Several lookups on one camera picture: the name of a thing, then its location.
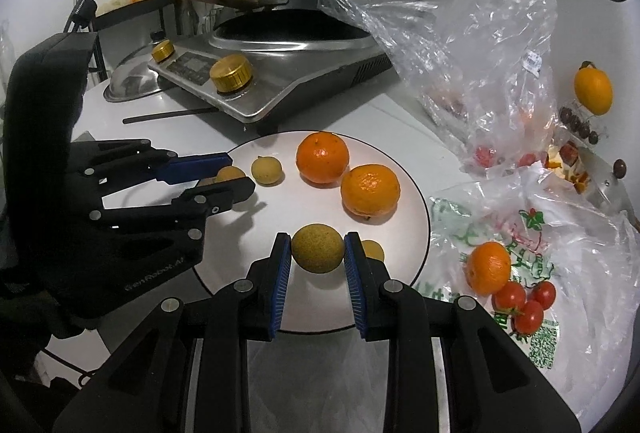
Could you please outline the red tomato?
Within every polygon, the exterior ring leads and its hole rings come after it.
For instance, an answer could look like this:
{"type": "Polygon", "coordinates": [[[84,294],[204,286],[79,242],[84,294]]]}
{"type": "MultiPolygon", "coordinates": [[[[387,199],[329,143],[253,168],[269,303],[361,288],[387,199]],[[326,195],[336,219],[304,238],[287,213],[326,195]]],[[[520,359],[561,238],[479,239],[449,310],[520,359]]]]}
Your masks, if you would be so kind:
{"type": "Polygon", "coordinates": [[[550,309],[556,297],[556,289],[548,280],[541,281],[533,287],[530,298],[539,303],[544,311],[550,309]]]}
{"type": "Polygon", "coordinates": [[[513,317],[512,323],[518,335],[533,335],[544,320],[544,308],[535,300],[527,301],[513,317]]]}
{"type": "Polygon", "coordinates": [[[492,294],[492,306],[497,313],[515,315],[526,303],[525,289],[515,281],[508,281],[498,292],[492,294]]]}

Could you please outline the steel induction cooker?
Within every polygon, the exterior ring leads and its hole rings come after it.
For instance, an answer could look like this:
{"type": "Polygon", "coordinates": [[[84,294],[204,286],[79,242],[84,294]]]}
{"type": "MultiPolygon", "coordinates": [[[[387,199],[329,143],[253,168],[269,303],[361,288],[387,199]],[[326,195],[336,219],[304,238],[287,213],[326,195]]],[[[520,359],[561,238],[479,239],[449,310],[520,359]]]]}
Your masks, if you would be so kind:
{"type": "Polygon", "coordinates": [[[390,68],[375,40],[352,26],[346,36],[332,40],[241,40],[218,28],[175,42],[174,49],[164,61],[151,61],[149,68],[244,124],[280,121],[390,68]],[[253,75],[237,92],[219,93],[209,70],[231,55],[247,58],[253,75]]]}

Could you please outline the black chopstick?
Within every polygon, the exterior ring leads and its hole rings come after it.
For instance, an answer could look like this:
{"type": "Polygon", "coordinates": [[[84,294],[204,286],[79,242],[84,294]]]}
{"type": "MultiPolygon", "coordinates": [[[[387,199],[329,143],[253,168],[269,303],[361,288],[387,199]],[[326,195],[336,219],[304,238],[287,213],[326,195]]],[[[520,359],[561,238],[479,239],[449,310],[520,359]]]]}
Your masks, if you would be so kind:
{"type": "Polygon", "coordinates": [[[217,112],[219,112],[219,110],[215,107],[157,112],[157,113],[150,113],[150,114],[144,114],[144,115],[130,116],[129,118],[122,119],[122,124],[129,125],[129,124],[151,122],[151,121],[157,121],[157,120],[180,118],[180,116],[201,115],[201,114],[209,114],[209,113],[217,113],[217,112]]]}

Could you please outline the small steel saucepan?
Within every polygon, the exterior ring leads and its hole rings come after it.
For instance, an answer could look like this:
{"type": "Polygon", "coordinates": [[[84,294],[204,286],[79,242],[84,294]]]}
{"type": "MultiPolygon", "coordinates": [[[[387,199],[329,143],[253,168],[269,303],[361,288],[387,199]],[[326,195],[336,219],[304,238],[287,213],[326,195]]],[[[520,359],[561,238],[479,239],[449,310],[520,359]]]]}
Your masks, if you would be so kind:
{"type": "Polygon", "coordinates": [[[608,215],[624,212],[634,228],[639,229],[639,219],[634,214],[623,178],[627,174],[627,165],[623,159],[612,164],[588,148],[579,149],[579,158],[585,167],[589,182],[584,195],[598,210],[608,215]]]}

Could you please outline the large orange with leaf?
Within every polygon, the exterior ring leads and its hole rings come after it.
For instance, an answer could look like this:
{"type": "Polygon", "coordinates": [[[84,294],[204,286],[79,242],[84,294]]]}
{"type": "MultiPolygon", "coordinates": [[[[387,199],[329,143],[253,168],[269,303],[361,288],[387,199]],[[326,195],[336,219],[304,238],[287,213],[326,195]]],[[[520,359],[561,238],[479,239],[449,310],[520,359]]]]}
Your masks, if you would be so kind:
{"type": "Polygon", "coordinates": [[[591,61],[584,61],[576,72],[574,92],[579,104],[594,115],[605,115],[612,108],[612,83],[591,61]]]}

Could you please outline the yellow longan fruit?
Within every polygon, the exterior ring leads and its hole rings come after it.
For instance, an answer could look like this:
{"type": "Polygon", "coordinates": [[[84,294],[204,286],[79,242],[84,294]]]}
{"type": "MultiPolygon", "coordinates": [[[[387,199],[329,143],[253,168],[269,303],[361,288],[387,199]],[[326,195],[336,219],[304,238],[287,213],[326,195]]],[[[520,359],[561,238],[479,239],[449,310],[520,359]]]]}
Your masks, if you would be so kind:
{"type": "Polygon", "coordinates": [[[334,271],[344,257],[343,237],[332,227],[309,224],[292,238],[292,254],[299,267],[311,274],[334,271]]]}
{"type": "Polygon", "coordinates": [[[250,171],[259,185],[271,186],[281,182],[283,168],[281,162],[274,156],[258,156],[250,171]]]}
{"type": "Polygon", "coordinates": [[[215,176],[215,182],[230,182],[230,180],[243,178],[245,176],[246,174],[239,167],[228,165],[221,167],[215,176]]]}
{"type": "Polygon", "coordinates": [[[385,261],[385,252],[378,242],[370,239],[362,240],[361,246],[366,257],[372,260],[385,261]]]}

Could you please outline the printed plastic bag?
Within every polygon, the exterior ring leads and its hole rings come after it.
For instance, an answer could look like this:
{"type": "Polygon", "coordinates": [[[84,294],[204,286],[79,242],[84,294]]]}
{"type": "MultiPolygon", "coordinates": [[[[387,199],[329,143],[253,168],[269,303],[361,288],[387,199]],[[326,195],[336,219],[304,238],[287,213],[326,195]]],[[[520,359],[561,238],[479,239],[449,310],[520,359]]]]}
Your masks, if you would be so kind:
{"type": "Polygon", "coordinates": [[[639,234],[608,216],[569,182],[539,165],[510,176],[435,193],[430,252],[416,283],[450,302],[471,293],[464,266],[486,241],[511,257],[511,278],[525,289],[541,281],[556,299],[540,330],[525,338],[506,316],[495,320],[559,392],[589,431],[620,393],[639,307],[639,234]]]}

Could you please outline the clear plastic bag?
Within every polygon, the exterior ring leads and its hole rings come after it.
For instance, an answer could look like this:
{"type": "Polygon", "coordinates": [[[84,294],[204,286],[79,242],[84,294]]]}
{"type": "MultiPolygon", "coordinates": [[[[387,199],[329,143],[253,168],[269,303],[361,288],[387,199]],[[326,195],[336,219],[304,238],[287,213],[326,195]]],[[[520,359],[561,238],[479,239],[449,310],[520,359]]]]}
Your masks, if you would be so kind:
{"type": "Polygon", "coordinates": [[[368,32],[466,171],[544,162],[558,110],[556,0],[318,0],[368,32]]]}

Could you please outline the orange peel scraps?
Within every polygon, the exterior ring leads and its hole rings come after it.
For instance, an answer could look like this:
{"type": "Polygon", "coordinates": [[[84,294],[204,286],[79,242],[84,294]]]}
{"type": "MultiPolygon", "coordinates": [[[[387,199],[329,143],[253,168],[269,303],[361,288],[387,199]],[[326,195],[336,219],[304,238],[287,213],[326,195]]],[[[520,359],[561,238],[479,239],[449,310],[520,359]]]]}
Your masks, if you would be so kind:
{"type": "Polygon", "coordinates": [[[570,182],[578,193],[586,192],[590,175],[580,159],[579,148],[574,141],[568,140],[562,146],[551,144],[547,149],[544,167],[570,182]]]}

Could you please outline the mandarin orange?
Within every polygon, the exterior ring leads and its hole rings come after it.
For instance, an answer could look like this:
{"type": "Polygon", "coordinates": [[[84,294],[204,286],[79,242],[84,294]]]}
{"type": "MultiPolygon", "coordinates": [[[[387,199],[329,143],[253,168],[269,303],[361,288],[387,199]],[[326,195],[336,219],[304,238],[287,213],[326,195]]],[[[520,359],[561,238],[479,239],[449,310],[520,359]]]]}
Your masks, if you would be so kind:
{"type": "Polygon", "coordinates": [[[341,181],[341,197],[349,213],[377,219],[392,213],[401,195],[397,175],[383,164],[363,164],[346,173],[341,181]]]}
{"type": "Polygon", "coordinates": [[[345,141],[330,132],[316,132],[306,136],[296,150],[299,174],[316,185],[337,182],[349,164],[349,150],[345,141]]]}
{"type": "Polygon", "coordinates": [[[510,280],[510,255],[501,243],[484,242],[469,255],[464,272],[470,288],[481,297],[488,297],[510,280]]]}

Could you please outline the clear box of dates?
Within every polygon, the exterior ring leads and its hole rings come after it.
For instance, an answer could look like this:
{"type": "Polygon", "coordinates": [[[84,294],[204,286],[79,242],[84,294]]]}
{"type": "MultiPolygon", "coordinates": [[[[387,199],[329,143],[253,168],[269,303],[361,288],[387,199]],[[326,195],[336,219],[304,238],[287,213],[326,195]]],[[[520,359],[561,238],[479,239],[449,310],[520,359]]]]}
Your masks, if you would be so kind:
{"type": "Polygon", "coordinates": [[[610,137],[600,116],[576,102],[559,107],[558,120],[560,129],[584,146],[597,146],[610,137]]]}

